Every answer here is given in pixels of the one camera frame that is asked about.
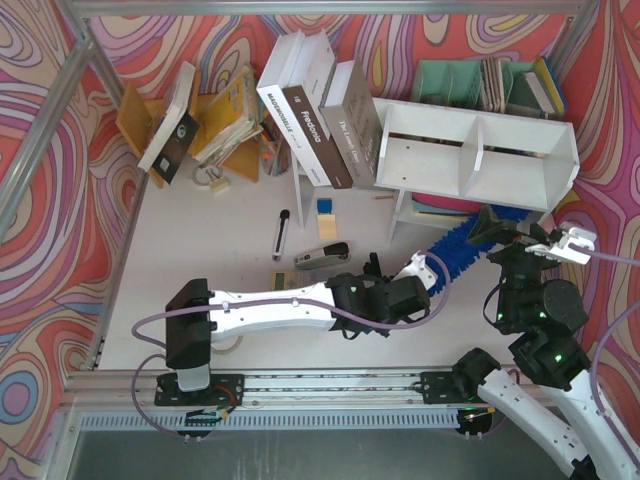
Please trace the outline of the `black clip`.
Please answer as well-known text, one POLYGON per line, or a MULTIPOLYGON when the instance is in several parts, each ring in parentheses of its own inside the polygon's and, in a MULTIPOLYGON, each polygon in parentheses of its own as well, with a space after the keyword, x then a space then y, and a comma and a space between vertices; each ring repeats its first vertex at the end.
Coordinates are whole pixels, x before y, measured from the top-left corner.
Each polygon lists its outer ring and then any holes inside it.
POLYGON ((369 253, 369 259, 364 263, 363 266, 363 274, 379 280, 385 279, 384 275, 382 274, 379 258, 376 252, 369 253))

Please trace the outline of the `blue microfiber duster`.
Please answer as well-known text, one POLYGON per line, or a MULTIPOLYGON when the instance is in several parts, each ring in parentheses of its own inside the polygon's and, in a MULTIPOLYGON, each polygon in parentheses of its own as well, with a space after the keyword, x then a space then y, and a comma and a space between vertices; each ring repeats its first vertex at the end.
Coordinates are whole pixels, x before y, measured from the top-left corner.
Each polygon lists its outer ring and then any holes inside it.
MULTIPOLYGON (((516 224, 524 221, 532 213, 515 207, 490 206, 500 220, 511 220, 516 224)), ((474 264, 481 254, 488 252, 496 244, 489 242, 476 246, 468 243, 467 238, 478 219, 479 213, 473 214, 468 220, 444 234, 432 246, 426 250, 419 250, 420 253, 428 251, 437 256, 447 267, 451 282, 474 264)), ((427 256, 426 265, 436 275, 434 286, 428 289, 429 296, 433 297, 445 289, 445 273, 440 263, 431 256, 427 256)))

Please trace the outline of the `yellow grey calculator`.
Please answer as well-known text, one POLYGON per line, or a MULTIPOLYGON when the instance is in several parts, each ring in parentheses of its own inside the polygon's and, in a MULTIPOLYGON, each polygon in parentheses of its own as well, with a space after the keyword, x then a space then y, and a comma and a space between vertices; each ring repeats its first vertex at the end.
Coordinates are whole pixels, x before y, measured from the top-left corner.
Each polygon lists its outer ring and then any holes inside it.
POLYGON ((299 289, 312 283, 310 274, 302 270, 278 270, 271 276, 271 288, 275 291, 299 289))

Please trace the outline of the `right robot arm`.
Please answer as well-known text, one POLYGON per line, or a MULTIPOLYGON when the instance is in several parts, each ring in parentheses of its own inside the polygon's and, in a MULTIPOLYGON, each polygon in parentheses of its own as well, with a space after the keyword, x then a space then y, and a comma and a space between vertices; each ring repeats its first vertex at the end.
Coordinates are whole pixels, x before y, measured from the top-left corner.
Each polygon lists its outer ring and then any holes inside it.
POLYGON ((509 350, 516 366, 555 404, 554 415, 510 380, 488 366, 471 388, 526 433, 570 479, 636 479, 639 446, 603 395, 597 380, 600 356, 587 353, 575 337, 588 315, 578 287, 567 280, 543 280, 544 271, 562 262, 615 262, 595 248, 594 233, 564 223, 551 232, 539 225, 529 232, 501 220, 485 205, 472 228, 472 245, 495 242, 488 254, 501 268, 492 326, 514 334, 509 350))

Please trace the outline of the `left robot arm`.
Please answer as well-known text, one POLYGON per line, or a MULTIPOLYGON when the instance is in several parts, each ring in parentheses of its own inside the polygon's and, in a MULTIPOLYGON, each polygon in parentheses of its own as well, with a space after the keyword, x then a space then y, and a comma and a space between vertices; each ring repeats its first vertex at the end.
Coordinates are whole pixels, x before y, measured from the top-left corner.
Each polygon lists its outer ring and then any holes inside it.
POLYGON ((283 328, 338 331, 347 339, 389 333, 430 312, 428 290, 436 275, 426 267, 403 269, 390 280, 340 274, 307 287, 270 292, 212 291, 194 279, 166 304, 166 365, 181 393, 210 387, 211 345, 248 333, 283 328))

